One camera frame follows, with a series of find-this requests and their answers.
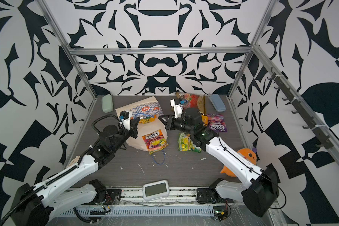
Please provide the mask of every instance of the blue cord handle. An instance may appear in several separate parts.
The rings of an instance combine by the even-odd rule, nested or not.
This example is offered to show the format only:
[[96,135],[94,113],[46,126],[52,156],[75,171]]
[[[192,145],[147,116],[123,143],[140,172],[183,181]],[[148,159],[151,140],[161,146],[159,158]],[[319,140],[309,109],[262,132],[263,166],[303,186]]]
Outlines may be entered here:
[[152,157],[153,161],[157,164],[157,165],[162,165],[164,163],[164,161],[166,160],[166,154],[164,153],[164,150],[162,149],[163,151],[163,162],[161,164],[159,164],[158,162],[156,162],[156,160],[154,160],[153,156],[150,154],[150,156]]

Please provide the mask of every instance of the white debris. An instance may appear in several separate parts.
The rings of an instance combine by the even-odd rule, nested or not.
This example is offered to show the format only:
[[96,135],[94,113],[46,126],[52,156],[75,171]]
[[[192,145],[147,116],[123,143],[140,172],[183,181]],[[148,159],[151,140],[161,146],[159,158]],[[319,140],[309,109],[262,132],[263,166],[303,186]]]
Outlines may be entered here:
[[[138,164],[138,163],[137,163]],[[139,165],[139,164],[138,164]],[[140,165],[139,165],[140,166]],[[142,167],[140,167],[140,169],[142,170],[142,172],[143,172],[143,175],[145,174],[145,172],[143,171],[143,169],[142,169]]]

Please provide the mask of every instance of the black and white wallpaper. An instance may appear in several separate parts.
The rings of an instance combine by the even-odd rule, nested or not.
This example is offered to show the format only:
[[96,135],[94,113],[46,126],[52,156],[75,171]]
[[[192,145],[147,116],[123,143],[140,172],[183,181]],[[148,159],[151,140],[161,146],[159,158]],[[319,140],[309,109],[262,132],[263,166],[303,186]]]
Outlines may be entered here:
[[269,0],[48,0],[75,48],[249,46]]
[[[259,45],[339,138],[339,1],[280,0]],[[258,165],[276,171],[288,225],[339,225],[339,166],[268,77],[254,56],[233,96]]]
[[91,102],[37,4],[0,0],[0,219],[62,169]]
[[98,95],[227,94],[244,53],[80,55]]
[[339,138],[339,0],[281,0],[259,45]]
[[[232,100],[258,165],[277,174],[290,226],[339,225],[339,166],[253,56]],[[280,192],[280,206],[284,195]]]

